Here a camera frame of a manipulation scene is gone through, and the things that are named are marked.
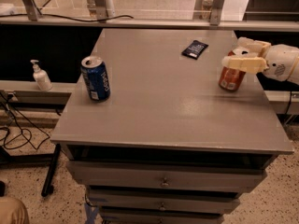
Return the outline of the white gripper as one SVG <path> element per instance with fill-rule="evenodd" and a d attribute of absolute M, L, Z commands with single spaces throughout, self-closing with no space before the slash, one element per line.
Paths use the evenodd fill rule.
<path fill-rule="evenodd" d="M 223 66 L 250 74 L 263 72 L 266 77 L 278 81 L 299 82 L 299 48 L 297 47 L 283 44 L 271 46 L 269 42 L 239 37 L 233 53 L 235 55 L 254 54 L 258 57 L 226 56 L 221 62 Z"/>

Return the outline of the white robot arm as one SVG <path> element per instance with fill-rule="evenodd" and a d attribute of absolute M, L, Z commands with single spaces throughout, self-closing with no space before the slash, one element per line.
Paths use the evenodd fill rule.
<path fill-rule="evenodd" d="M 299 84 L 299 48 L 246 37 L 237 39 L 233 55 L 225 56 L 224 67 L 250 74 L 262 73 L 277 81 Z"/>

